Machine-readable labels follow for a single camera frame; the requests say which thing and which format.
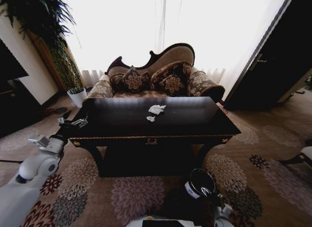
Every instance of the green leafy plant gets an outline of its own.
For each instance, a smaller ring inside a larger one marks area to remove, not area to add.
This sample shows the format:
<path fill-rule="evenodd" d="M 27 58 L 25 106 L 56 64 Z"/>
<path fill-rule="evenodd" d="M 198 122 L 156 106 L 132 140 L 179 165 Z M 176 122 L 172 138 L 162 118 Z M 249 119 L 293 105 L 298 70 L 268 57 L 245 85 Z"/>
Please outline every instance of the green leafy plant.
<path fill-rule="evenodd" d="M 75 24 L 69 7 L 62 0 L 0 0 L 6 5 L 0 15 L 6 12 L 11 25 L 17 19 L 21 27 L 19 32 L 25 36 L 27 30 L 42 39 L 49 47 L 56 69 L 69 93 L 83 90 L 80 75 L 75 62 L 66 52 L 66 41 L 63 35 L 70 33 L 65 22 Z"/>

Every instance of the paper scrap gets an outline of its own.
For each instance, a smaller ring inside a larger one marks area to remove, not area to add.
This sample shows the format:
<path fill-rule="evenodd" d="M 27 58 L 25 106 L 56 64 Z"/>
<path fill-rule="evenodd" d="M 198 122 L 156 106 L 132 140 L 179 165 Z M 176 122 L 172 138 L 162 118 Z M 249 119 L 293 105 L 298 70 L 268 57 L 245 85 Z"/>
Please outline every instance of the paper scrap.
<path fill-rule="evenodd" d="M 166 107 L 166 105 L 164 105 L 164 106 L 153 105 L 153 106 L 150 107 L 150 109 L 148 111 L 152 112 L 152 113 L 154 113 L 156 115 L 159 115 L 160 112 L 164 111 L 163 109 L 165 109 L 165 107 Z"/>
<path fill-rule="evenodd" d="M 150 122 L 154 122 L 155 121 L 155 116 L 148 116 L 146 117 L 146 119 Z"/>

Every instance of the table leg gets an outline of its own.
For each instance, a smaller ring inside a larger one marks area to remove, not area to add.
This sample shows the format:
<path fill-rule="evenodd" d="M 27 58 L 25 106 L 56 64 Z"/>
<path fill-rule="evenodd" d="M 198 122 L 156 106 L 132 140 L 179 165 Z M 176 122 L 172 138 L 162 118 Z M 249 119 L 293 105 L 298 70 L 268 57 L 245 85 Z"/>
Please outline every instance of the table leg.
<path fill-rule="evenodd" d="M 211 148 L 213 148 L 214 146 L 219 145 L 219 144 L 222 144 L 222 141 L 220 139 L 219 140 L 211 140 L 211 141 L 207 142 L 206 144 L 204 144 L 201 147 L 201 149 L 199 150 L 199 152 L 195 158 L 194 168 L 201 168 L 207 153 L 210 151 Z"/>
<path fill-rule="evenodd" d="M 105 177 L 105 174 L 104 174 L 104 159 L 103 159 L 100 151 L 98 150 L 98 148 L 96 146 L 88 146 L 88 147 L 83 147 L 83 149 L 86 149 L 92 155 L 94 161 L 97 164 L 97 170 L 98 170 L 99 176 L 100 177 Z"/>

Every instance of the sofa armrest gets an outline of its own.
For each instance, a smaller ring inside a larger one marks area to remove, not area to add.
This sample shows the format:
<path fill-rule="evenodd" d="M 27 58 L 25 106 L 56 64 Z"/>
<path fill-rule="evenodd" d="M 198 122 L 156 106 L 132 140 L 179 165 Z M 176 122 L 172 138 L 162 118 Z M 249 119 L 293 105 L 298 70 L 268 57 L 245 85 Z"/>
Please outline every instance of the sofa armrest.
<path fill-rule="evenodd" d="M 224 92 L 224 87 L 210 80 L 205 72 L 192 69 L 187 81 L 188 96 L 211 97 L 217 103 Z"/>
<path fill-rule="evenodd" d="M 98 98 L 112 98 L 114 95 L 112 85 L 106 77 L 103 75 L 100 80 L 93 86 L 88 96 L 84 99 L 98 99 Z"/>

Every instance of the drawer handle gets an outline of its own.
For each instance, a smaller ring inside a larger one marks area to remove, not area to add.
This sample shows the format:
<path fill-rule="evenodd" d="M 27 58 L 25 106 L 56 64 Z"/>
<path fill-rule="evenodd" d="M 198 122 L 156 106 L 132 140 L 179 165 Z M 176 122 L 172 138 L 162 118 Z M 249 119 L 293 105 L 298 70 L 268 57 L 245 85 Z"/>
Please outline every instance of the drawer handle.
<path fill-rule="evenodd" d="M 80 142 L 74 141 L 73 144 L 76 145 L 76 146 L 79 146 L 79 145 L 80 145 Z"/>
<path fill-rule="evenodd" d="M 148 139 L 146 145 L 157 145 L 157 139 L 154 138 L 154 141 L 152 142 L 152 139 Z"/>

